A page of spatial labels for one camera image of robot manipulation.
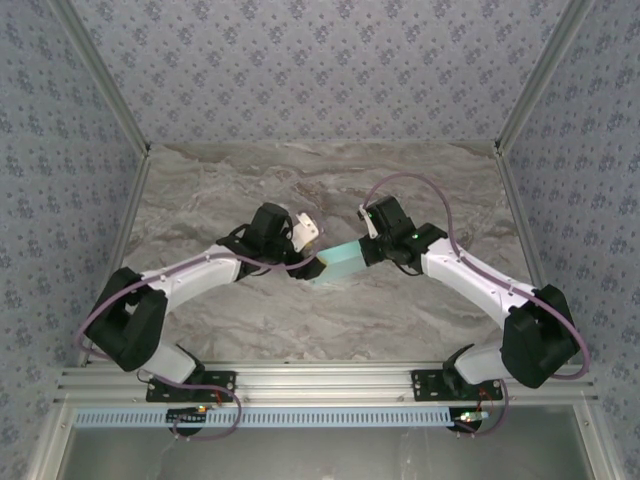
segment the patterned wallpaper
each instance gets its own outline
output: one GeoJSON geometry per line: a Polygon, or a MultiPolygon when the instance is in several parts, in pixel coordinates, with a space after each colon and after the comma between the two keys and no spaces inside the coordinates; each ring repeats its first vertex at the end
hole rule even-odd
{"type": "Polygon", "coordinates": [[[640,478],[640,4],[596,0],[509,154],[549,281],[569,293],[640,478]]]}
{"type": "Polygon", "coordinates": [[[0,2],[0,478],[24,476],[139,155],[45,0],[0,2]]]}
{"type": "Polygon", "coordinates": [[[493,139],[566,0],[73,0],[147,140],[493,139]]]}

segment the black bracket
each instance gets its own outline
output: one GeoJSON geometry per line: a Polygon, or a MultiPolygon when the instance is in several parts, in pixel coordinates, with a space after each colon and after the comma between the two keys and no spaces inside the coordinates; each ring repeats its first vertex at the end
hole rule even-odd
{"type": "Polygon", "coordinates": [[[496,380],[489,380],[474,385],[477,388],[461,398],[447,386],[444,381],[444,370],[414,370],[411,372],[413,399],[416,402],[487,401],[488,399],[480,393],[481,390],[487,392],[493,400],[502,400],[502,388],[500,383],[496,382],[496,380]]]}
{"type": "MultiPolygon", "coordinates": [[[[232,392],[236,389],[236,372],[232,371],[204,371],[194,379],[194,385],[216,385],[232,392]]],[[[188,390],[162,383],[152,378],[147,387],[147,402],[149,403],[231,403],[233,399],[222,392],[213,390],[188,390]]]]}

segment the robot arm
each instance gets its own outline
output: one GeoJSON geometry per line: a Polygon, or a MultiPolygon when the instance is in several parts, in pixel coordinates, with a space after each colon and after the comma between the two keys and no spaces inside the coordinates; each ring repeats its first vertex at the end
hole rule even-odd
{"type": "Polygon", "coordinates": [[[536,290],[459,248],[473,265],[512,287],[497,286],[460,260],[443,230],[431,224],[416,228],[394,197],[361,208],[360,216],[369,230],[359,240],[367,266],[391,260],[439,280],[484,310],[503,330],[501,341],[467,346],[445,362],[445,378],[454,392],[462,395],[472,385],[505,377],[537,388],[578,352],[573,337],[553,316],[512,292],[517,288],[530,293],[573,323],[557,288],[547,285],[536,290]]]}
{"type": "MultiPolygon", "coordinates": [[[[178,345],[163,340],[166,315],[211,288],[259,270],[256,262],[300,263],[303,248],[320,230],[306,214],[298,215],[297,220],[294,225],[286,210],[267,203],[258,209],[251,224],[238,227],[200,255],[142,273],[121,268],[107,282],[94,310],[115,293],[153,280],[114,302],[87,328],[86,336],[126,372],[142,368],[172,382],[185,382],[199,362],[178,345]]],[[[295,278],[313,278],[323,268],[314,258],[288,272],[295,278]]]]}

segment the gray marble table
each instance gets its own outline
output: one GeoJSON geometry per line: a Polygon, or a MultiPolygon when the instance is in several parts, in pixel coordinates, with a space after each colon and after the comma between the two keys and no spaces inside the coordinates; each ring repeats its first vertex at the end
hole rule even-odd
{"type": "MultiPolygon", "coordinates": [[[[125,265],[146,270],[202,252],[251,220],[266,201],[312,209],[326,223],[323,248],[365,233],[356,210],[391,173],[430,176],[449,197],[458,238],[483,261],[529,276],[495,161],[438,143],[155,146],[125,265]]],[[[445,227],[426,186],[402,179],[399,198],[416,224],[445,227]]],[[[456,292],[377,265],[312,286],[285,273],[211,290],[167,318],[166,334],[202,360],[443,360],[495,338],[493,322],[456,292]]]]}

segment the cable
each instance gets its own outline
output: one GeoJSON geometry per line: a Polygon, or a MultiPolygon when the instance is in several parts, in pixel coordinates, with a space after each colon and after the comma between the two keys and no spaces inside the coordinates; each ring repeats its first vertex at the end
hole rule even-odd
{"type": "Polygon", "coordinates": [[[214,435],[198,435],[196,437],[185,437],[184,435],[180,435],[178,433],[178,424],[180,423],[180,420],[182,420],[186,416],[189,416],[189,414],[183,413],[182,415],[179,415],[178,418],[174,420],[173,426],[171,428],[176,439],[182,438],[187,442],[208,442],[210,440],[220,440],[221,438],[228,437],[238,429],[240,420],[242,420],[242,402],[240,402],[240,399],[233,391],[229,390],[228,388],[219,387],[217,385],[189,385],[186,383],[177,383],[169,380],[168,378],[161,377],[159,375],[154,375],[154,378],[156,378],[157,380],[161,381],[166,385],[169,385],[175,388],[182,388],[184,390],[213,390],[216,393],[224,393],[225,395],[228,395],[229,397],[231,397],[231,399],[238,406],[238,413],[236,413],[236,418],[234,419],[231,426],[226,430],[220,433],[216,433],[214,435]]]}
{"type": "Polygon", "coordinates": [[[231,230],[229,232],[229,236],[230,237],[235,237],[237,236],[240,232],[243,232],[244,230],[246,230],[247,228],[249,228],[249,224],[248,223],[243,223],[242,225],[240,225],[239,227],[234,228],[233,230],[231,230]]]}
{"type": "Polygon", "coordinates": [[[287,227],[285,228],[286,234],[289,234],[289,232],[291,232],[291,235],[293,236],[293,220],[291,220],[291,217],[287,216],[285,222],[287,223],[287,227]]]}
{"type": "Polygon", "coordinates": [[[411,273],[408,270],[405,270],[404,267],[402,265],[400,265],[399,263],[393,262],[393,264],[398,267],[398,270],[400,270],[402,273],[404,273],[405,275],[408,275],[409,277],[419,277],[420,274],[419,273],[411,273]]]}
{"type": "Polygon", "coordinates": [[[138,371],[136,372],[136,378],[138,379],[138,381],[139,381],[140,383],[146,383],[147,385],[149,385],[149,380],[142,380],[142,379],[140,378],[140,370],[138,370],[138,371]]]}
{"type": "Polygon", "coordinates": [[[589,353],[589,349],[587,347],[586,342],[584,341],[584,339],[580,335],[580,333],[578,333],[578,330],[576,330],[576,328],[573,325],[571,325],[571,322],[569,322],[569,320],[567,320],[564,317],[564,315],[562,315],[560,312],[558,312],[552,306],[547,305],[542,300],[536,298],[535,296],[533,296],[533,295],[531,295],[531,294],[529,294],[529,293],[527,293],[527,292],[525,292],[525,291],[523,291],[523,290],[521,290],[519,288],[516,288],[516,287],[512,288],[511,284],[509,284],[507,282],[504,282],[504,281],[500,280],[497,277],[494,277],[490,273],[485,272],[481,268],[479,268],[476,265],[474,265],[471,261],[469,261],[469,259],[467,259],[464,255],[462,255],[462,252],[460,252],[460,248],[458,247],[458,244],[456,242],[455,231],[453,229],[453,215],[451,213],[451,205],[449,204],[449,201],[447,200],[447,197],[444,195],[442,190],[440,190],[440,187],[438,187],[433,181],[429,180],[424,175],[420,175],[420,174],[417,174],[417,173],[411,173],[411,172],[394,173],[392,175],[389,175],[388,177],[383,178],[378,183],[376,183],[373,187],[371,187],[371,190],[369,190],[369,193],[367,193],[367,196],[364,199],[363,208],[367,207],[367,205],[369,204],[369,201],[371,200],[371,197],[378,190],[378,188],[380,188],[382,185],[384,185],[388,181],[393,180],[395,178],[400,178],[400,177],[409,177],[409,178],[415,178],[415,179],[421,180],[424,183],[426,183],[427,185],[429,185],[433,189],[433,191],[436,192],[438,197],[440,197],[440,200],[442,200],[444,208],[445,208],[445,210],[447,212],[447,229],[448,229],[448,234],[449,234],[449,242],[451,243],[452,250],[454,251],[454,253],[458,257],[458,259],[462,263],[464,263],[467,267],[469,267],[471,270],[473,270],[475,273],[477,273],[478,275],[480,275],[484,279],[489,280],[493,284],[498,285],[499,287],[502,287],[502,288],[504,288],[506,290],[512,289],[513,293],[515,293],[516,295],[519,295],[519,296],[527,299],[531,303],[535,304],[536,306],[542,308],[547,313],[549,313],[553,317],[555,317],[556,320],[558,320],[562,324],[562,326],[565,327],[569,331],[571,336],[575,339],[576,343],[579,345],[580,350],[582,351],[582,356],[583,356],[582,367],[576,373],[572,373],[570,375],[553,374],[553,375],[551,375],[551,378],[556,378],[556,379],[560,379],[560,380],[576,380],[576,379],[581,378],[584,375],[586,375],[586,373],[589,371],[589,366],[591,365],[591,355],[589,353]]]}
{"type": "Polygon", "coordinates": [[[250,276],[251,277],[261,277],[263,275],[266,275],[267,273],[269,273],[271,271],[270,268],[265,268],[263,271],[258,272],[258,273],[252,273],[250,276]]]}
{"type": "Polygon", "coordinates": [[[82,344],[82,340],[83,337],[85,335],[85,332],[87,331],[87,328],[89,328],[89,326],[96,320],[96,318],[98,318],[107,308],[109,308],[111,305],[113,305],[115,302],[117,302],[118,300],[120,300],[122,297],[124,297],[125,295],[128,295],[129,293],[144,287],[145,285],[148,285],[150,283],[156,282],[158,280],[160,280],[162,277],[165,278],[169,278],[172,275],[175,275],[176,273],[179,273],[183,270],[186,270],[188,268],[194,267],[196,265],[199,265],[201,263],[205,263],[205,262],[209,262],[211,260],[219,260],[219,259],[233,259],[233,260],[238,260],[244,263],[248,263],[250,265],[254,265],[256,267],[260,267],[260,268],[268,268],[270,270],[279,270],[279,271],[286,271],[286,270],[295,270],[296,268],[300,268],[300,267],[304,267],[305,265],[307,265],[308,263],[310,263],[311,261],[313,261],[313,259],[316,257],[316,255],[318,254],[318,249],[317,247],[314,247],[314,249],[311,251],[310,255],[305,258],[304,260],[298,262],[298,263],[294,263],[293,265],[286,265],[284,263],[278,263],[275,265],[269,264],[269,263],[263,263],[263,262],[259,262],[257,260],[254,260],[252,258],[249,257],[245,257],[243,255],[236,255],[235,253],[214,253],[213,255],[209,255],[207,253],[204,253],[202,255],[200,255],[199,257],[193,258],[188,262],[185,262],[183,264],[177,265],[173,268],[170,268],[168,270],[166,270],[165,272],[162,272],[158,275],[153,275],[151,277],[147,277],[147,278],[143,278],[142,280],[140,280],[139,282],[136,282],[132,285],[129,285],[128,287],[123,288],[122,290],[120,290],[119,292],[113,294],[111,297],[107,298],[104,302],[102,302],[102,304],[100,304],[93,312],[91,312],[91,314],[87,317],[87,319],[82,322],[82,324],[80,325],[80,328],[78,328],[78,331],[76,332],[75,336],[74,336],[74,343],[75,345],[82,350],[85,353],[88,353],[90,355],[95,355],[98,358],[102,358],[105,360],[111,360],[109,358],[108,355],[105,355],[104,353],[98,352],[96,350],[93,350],[92,348],[88,348],[85,347],[82,344]]]}
{"type": "MultiPolygon", "coordinates": [[[[480,387],[478,389],[478,393],[480,393],[480,397],[487,397],[489,399],[489,401],[491,402],[491,408],[489,409],[489,416],[493,415],[493,397],[491,395],[489,395],[489,392],[487,392],[484,388],[480,387]]],[[[478,402],[478,409],[476,410],[477,412],[480,411],[480,408],[482,406],[482,398],[480,399],[480,401],[478,402]]]]}
{"type": "Polygon", "coordinates": [[[507,384],[503,379],[500,379],[500,386],[502,387],[502,395],[504,396],[504,407],[502,408],[502,412],[500,412],[500,417],[498,417],[498,421],[494,423],[489,429],[483,432],[476,432],[469,425],[465,425],[462,422],[453,422],[456,426],[463,428],[469,432],[469,435],[472,437],[485,437],[487,435],[491,435],[498,428],[504,424],[507,419],[508,411],[509,411],[509,390],[507,389],[507,384]]]}

